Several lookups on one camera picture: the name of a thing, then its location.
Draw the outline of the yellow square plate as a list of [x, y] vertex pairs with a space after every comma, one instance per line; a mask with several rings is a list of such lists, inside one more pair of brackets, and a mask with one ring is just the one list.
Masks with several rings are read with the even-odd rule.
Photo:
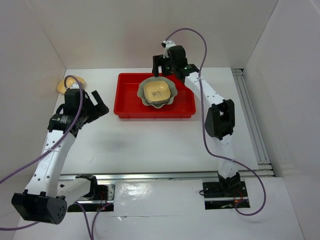
[[[82, 84], [83, 87], [85, 87], [86, 82], [85, 82], [85, 80], [84, 80], [83, 78], [81, 78], [81, 77], [79, 77], [79, 76], [75, 76], [75, 75], [74, 75], [74, 77], [77, 78], [77, 80]], [[66, 86], [65, 86], [65, 80], [63, 79], [63, 80], [57, 85], [56, 89], [57, 89], [57, 91], [58, 91], [60, 94], [64, 95], [65, 92], [66, 92], [66, 90], [67, 90], [68, 88], [70, 88], [72, 85], [76, 84], [76, 83], [77, 83], [77, 82], [76, 82], [75, 79], [73, 79], [72, 77], [68, 77], [67, 80], [66, 80]]]
[[150, 81], [143, 86], [144, 98], [149, 104], [163, 104], [171, 98], [169, 85], [162, 80]]

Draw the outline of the large green scalloped bowl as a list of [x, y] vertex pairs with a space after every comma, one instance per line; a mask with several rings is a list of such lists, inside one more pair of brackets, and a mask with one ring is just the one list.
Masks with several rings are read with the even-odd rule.
[[[144, 96], [144, 91], [143, 91], [143, 87], [146, 83], [148, 82], [153, 82], [153, 81], [164, 81], [166, 82], [168, 85], [169, 85], [169, 89], [170, 89], [170, 92], [171, 92], [171, 97], [169, 99], [168, 102], [166, 103], [162, 103], [162, 104], [150, 104], [148, 103], [146, 100], [145, 100], [145, 96]], [[172, 105], [173, 102], [174, 102], [174, 99], [175, 97], [178, 95], [178, 90], [176, 88], [176, 85], [175, 83], [166, 78], [166, 77], [163, 77], [163, 76], [159, 76], [159, 77], [149, 77], [149, 78], [146, 78], [145, 80], [143, 80], [139, 86], [138, 86], [138, 90], [137, 90], [137, 96], [141, 99], [141, 102], [144, 106], [147, 106], [147, 107], [154, 107], [155, 109], [160, 109], [162, 108], [163, 106], [165, 105]]]

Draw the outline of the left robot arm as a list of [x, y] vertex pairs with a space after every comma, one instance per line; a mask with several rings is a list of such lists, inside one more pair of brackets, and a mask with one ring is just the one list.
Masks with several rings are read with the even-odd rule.
[[68, 207], [78, 199], [98, 199], [105, 190], [90, 174], [78, 174], [70, 183], [59, 183], [62, 168], [78, 132], [84, 125], [109, 112], [99, 93], [95, 90], [91, 94], [97, 104], [92, 102], [85, 90], [68, 89], [64, 94], [64, 103], [50, 118], [42, 150], [46, 155], [38, 162], [24, 191], [15, 193], [11, 199], [13, 207], [25, 221], [58, 225]]

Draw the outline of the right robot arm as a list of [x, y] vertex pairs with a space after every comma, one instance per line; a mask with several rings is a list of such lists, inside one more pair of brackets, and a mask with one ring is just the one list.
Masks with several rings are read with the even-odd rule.
[[210, 137], [215, 150], [211, 155], [218, 160], [218, 190], [229, 197], [241, 184], [232, 147], [235, 104], [219, 95], [203, 78], [201, 71], [188, 63], [181, 45], [171, 40], [161, 45], [164, 52], [153, 56], [152, 73], [155, 77], [175, 76], [200, 100], [203, 137]]

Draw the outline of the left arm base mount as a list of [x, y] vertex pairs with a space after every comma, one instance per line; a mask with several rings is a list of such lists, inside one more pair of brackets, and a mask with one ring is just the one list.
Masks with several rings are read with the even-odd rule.
[[86, 212], [113, 212], [116, 186], [112, 183], [99, 184], [92, 198], [81, 197], [77, 202]]

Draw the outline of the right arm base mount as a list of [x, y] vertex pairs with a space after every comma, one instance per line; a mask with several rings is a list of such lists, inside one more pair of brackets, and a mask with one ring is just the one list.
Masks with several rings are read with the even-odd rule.
[[203, 182], [199, 194], [204, 197], [205, 210], [234, 209], [236, 204], [238, 204], [238, 209], [250, 208], [244, 181], [241, 181], [239, 186], [228, 193], [221, 190], [218, 182]]

